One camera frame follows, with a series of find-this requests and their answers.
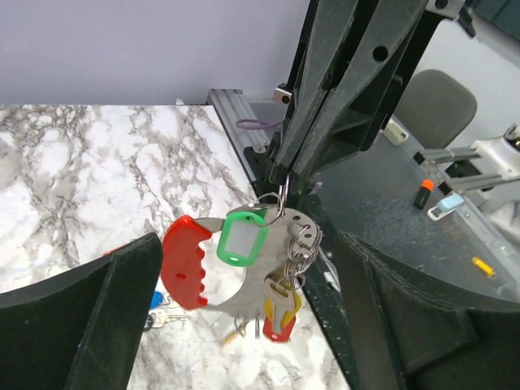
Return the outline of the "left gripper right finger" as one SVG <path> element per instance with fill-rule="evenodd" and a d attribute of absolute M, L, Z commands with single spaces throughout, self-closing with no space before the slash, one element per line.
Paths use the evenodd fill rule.
<path fill-rule="evenodd" d="M 516 389 L 519 305 L 446 283 L 341 233 L 353 389 Z"/>

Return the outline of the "green key tag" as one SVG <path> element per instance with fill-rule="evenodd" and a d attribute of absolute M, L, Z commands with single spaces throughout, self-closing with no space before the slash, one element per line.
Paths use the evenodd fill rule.
<path fill-rule="evenodd" d="M 217 257 L 233 267 L 252 266 L 264 246 L 268 227 L 265 219 L 252 211 L 229 214 L 223 222 Z"/>

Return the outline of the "red handled key organizer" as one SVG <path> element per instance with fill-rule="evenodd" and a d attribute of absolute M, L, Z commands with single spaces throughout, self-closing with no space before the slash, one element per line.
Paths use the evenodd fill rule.
<path fill-rule="evenodd" d="M 200 244 L 213 235 L 220 238 L 222 226 L 227 216 L 237 211 L 252 211 L 261 215 L 268 227 L 267 237 L 255 263 L 245 269 L 245 279 L 239 290 L 226 301 L 214 305 L 203 297 L 206 272 L 202 266 L 205 252 Z M 163 263 L 160 277 L 164 288 L 173 300 L 186 310 L 206 309 L 225 313 L 240 328 L 240 320 L 262 316 L 265 320 L 263 305 L 264 280 L 271 277 L 276 282 L 284 283 L 293 292 L 301 287 L 304 272 L 309 267 L 311 255 L 307 254 L 303 262 L 298 262 L 289 253 L 289 246 L 296 242 L 302 233 L 319 230 L 311 217 L 288 208 L 284 197 L 277 203 L 266 204 L 261 201 L 240 206 L 227 213 L 225 218 L 198 218 L 188 215 L 178 218 L 163 237 Z"/>

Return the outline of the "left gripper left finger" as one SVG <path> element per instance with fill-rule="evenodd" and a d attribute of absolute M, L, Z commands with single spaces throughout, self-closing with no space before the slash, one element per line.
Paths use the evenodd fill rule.
<path fill-rule="evenodd" d="M 163 261 L 149 233 L 1 295 L 3 389 L 125 389 Z"/>

